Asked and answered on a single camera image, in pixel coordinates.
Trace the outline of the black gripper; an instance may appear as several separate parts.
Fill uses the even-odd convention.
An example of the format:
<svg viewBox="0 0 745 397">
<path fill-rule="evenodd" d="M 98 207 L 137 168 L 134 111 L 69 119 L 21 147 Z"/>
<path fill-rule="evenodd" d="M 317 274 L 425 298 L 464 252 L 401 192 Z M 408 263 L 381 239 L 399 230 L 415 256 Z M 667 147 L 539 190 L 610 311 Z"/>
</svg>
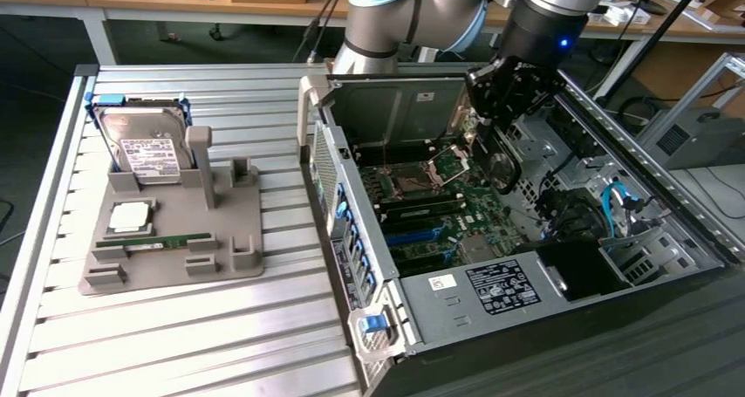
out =
<svg viewBox="0 0 745 397">
<path fill-rule="evenodd" d="M 490 63 L 466 74 L 470 105 L 494 127 L 534 113 L 566 85 L 558 67 L 586 22 L 586 13 L 567 16 L 532 3 L 512 6 Z"/>
</svg>

